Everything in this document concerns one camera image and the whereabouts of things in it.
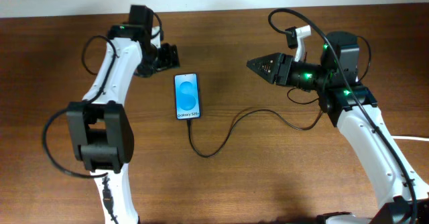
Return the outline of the blue Galaxy smartphone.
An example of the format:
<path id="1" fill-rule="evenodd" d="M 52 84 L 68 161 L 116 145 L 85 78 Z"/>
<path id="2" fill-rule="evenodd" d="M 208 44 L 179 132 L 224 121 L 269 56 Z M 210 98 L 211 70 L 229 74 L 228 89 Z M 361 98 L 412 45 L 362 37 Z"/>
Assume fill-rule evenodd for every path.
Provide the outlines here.
<path id="1" fill-rule="evenodd" d="M 176 119 L 201 117 L 198 77 L 196 73 L 177 74 L 174 77 Z"/>

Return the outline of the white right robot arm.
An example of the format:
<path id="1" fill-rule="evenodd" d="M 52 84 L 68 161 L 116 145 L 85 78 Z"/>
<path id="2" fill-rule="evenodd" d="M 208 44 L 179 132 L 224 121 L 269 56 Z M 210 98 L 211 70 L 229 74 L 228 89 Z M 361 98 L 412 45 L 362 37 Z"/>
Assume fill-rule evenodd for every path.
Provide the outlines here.
<path id="1" fill-rule="evenodd" d="M 331 32 L 320 64 L 275 53 L 247 62 L 270 84 L 316 91 L 318 104 L 352 145 L 375 191 L 379 210 L 371 223 L 428 222 L 428 184 L 405 159 L 384 123 L 378 102 L 357 80 L 357 36 Z"/>

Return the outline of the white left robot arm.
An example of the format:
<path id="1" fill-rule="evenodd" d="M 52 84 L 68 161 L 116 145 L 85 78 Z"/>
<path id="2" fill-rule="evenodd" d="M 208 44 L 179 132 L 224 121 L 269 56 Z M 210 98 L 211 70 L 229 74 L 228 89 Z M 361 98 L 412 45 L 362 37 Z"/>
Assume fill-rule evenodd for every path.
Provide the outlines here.
<path id="1" fill-rule="evenodd" d="M 180 65 L 177 47 L 153 26 L 157 18 L 149 7 L 131 6 L 128 20 L 103 38 L 105 58 L 92 87 L 66 111 L 74 156 L 96 182 L 105 223 L 140 222 L 129 183 L 135 142 L 124 108 L 131 80 Z"/>

